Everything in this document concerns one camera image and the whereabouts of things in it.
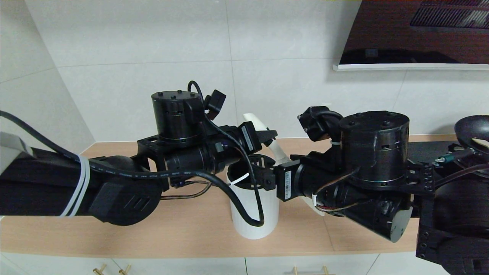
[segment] white cabinet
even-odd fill
[[[415,255],[415,252],[380,254],[368,275],[449,275],[441,265]]]
[[[29,275],[93,275],[93,269],[106,268],[104,275],[119,275],[119,267],[107,258],[57,257],[17,253],[2,253]]]
[[[0,255],[0,275],[28,275],[16,264]]]
[[[324,274],[323,266],[330,274],[365,275],[378,254],[332,255],[332,256],[287,256],[247,257],[248,275]]]
[[[246,275],[245,258],[113,259],[128,275]]]

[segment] cabinet handle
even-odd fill
[[[93,273],[97,274],[97,275],[104,275],[104,269],[107,267],[106,264],[103,264],[102,267],[100,269],[98,268],[94,268],[93,269]]]
[[[129,272],[129,270],[131,269],[131,265],[127,265],[126,267],[126,270],[119,270],[119,274],[121,275],[127,275],[127,273]]]
[[[324,274],[315,274],[315,275],[336,275],[336,274],[330,274],[328,272],[328,268],[326,266],[323,266],[323,271],[324,271]],[[297,273],[297,267],[294,266],[294,275],[299,275]]]

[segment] wooden countertop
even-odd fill
[[[410,141],[454,140],[453,135],[411,136]],[[280,139],[287,154],[325,151],[328,141]],[[84,155],[136,153],[135,142],[96,143]],[[269,155],[265,149],[262,154]],[[187,186],[165,194],[193,193]],[[229,199],[217,188],[189,200],[163,201],[145,220],[128,227],[104,224],[93,217],[5,217],[3,252],[108,257],[193,258],[407,252],[416,249],[418,220],[412,219],[395,244],[346,219],[316,214],[301,199],[280,203],[279,222],[269,236],[248,240],[235,230]]]

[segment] sticker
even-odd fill
[[[292,171],[285,172],[285,199],[290,199],[290,186],[292,184]]]
[[[246,140],[246,143],[248,144],[248,148],[250,151],[253,151],[253,143],[251,143],[251,140],[249,139],[248,131],[246,130],[246,127],[241,128],[241,132],[243,132],[244,139]]]

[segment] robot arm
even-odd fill
[[[190,92],[192,86],[199,93]],[[192,178],[198,176],[225,192],[245,221],[261,226],[263,212],[259,220],[250,218],[230,187],[214,176],[242,161],[259,210],[259,186],[277,188],[282,201],[309,197],[318,210],[352,219],[392,242],[411,217],[419,217],[417,257],[451,274],[489,274],[489,149],[471,140],[489,139],[487,116],[459,121],[462,146],[436,162],[421,163],[408,159],[405,115],[379,111],[343,117],[327,107],[309,107],[299,122],[312,141],[330,138],[331,148],[292,155],[291,161],[264,169],[249,156],[261,144],[270,145],[277,133],[256,131],[252,122],[218,127],[212,119],[225,95],[214,91],[204,100],[195,82],[187,90],[152,95],[158,135],[139,140],[131,158],[84,159],[0,112],[55,151],[30,148],[2,133],[0,215],[92,215],[127,226],[150,215],[160,200],[203,194],[206,189],[162,196],[170,187],[196,183]],[[148,159],[158,172],[149,171]]]

